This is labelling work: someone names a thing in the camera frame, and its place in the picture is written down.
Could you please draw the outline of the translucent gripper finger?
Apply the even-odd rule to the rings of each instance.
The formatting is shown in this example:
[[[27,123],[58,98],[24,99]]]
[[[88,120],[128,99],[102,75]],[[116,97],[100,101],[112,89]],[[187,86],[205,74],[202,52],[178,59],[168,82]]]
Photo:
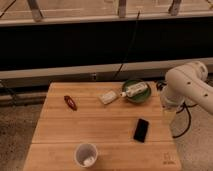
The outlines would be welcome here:
[[[162,110],[162,123],[169,125],[176,115],[175,107],[164,107]]]

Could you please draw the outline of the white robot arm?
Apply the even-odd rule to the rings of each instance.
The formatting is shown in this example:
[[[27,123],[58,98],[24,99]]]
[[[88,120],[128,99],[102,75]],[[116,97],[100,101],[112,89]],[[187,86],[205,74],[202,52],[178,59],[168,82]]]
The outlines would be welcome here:
[[[165,74],[166,85],[160,92],[162,122],[169,125],[177,109],[189,99],[213,115],[213,87],[206,83],[208,69],[200,61],[176,66]]]

